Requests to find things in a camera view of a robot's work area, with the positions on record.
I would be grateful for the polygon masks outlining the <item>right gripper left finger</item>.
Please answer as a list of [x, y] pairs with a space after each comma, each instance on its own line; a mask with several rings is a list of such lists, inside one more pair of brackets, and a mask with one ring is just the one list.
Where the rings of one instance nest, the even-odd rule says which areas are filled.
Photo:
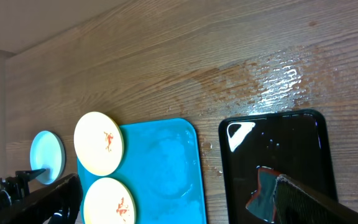
[[69, 174], [0, 210], [0, 223], [75, 223], [82, 199], [78, 174]]

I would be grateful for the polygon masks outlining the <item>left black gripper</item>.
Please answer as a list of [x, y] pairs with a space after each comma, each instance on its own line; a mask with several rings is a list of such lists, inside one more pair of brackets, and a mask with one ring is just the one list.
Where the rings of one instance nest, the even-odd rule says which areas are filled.
[[29, 195], [28, 183], [45, 171], [46, 169], [18, 170], [16, 177], [0, 179], [0, 210], [20, 202]]

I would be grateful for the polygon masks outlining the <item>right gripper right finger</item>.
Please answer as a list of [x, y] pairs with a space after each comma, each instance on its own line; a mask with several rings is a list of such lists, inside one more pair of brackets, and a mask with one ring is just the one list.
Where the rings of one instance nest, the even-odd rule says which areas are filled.
[[281, 224], [358, 224], [358, 213], [281, 174], [274, 191], [277, 217]]

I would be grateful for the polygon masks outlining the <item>light blue plate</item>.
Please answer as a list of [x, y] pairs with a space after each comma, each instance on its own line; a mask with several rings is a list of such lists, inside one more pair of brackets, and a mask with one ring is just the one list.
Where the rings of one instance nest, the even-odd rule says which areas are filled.
[[30, 167], [32, 170], [45, 169], [36, 177], [44, 185], [55, 182], [65, 167], [65, 148], [61, 139], [50, 131], [39, 132], [30, 147]]

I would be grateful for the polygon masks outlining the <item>orange sponge with green pad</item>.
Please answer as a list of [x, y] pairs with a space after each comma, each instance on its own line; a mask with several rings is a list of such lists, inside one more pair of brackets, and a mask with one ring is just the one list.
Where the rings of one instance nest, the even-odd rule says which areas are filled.
[[251, 198], [246, 203], [246, 209], [257, 218], [274, 223], [276, 206], [274, 192], [277, 184], [277, 177], [280, 175], [271, 168], [257, 167], [257, 190], [252, 192]]

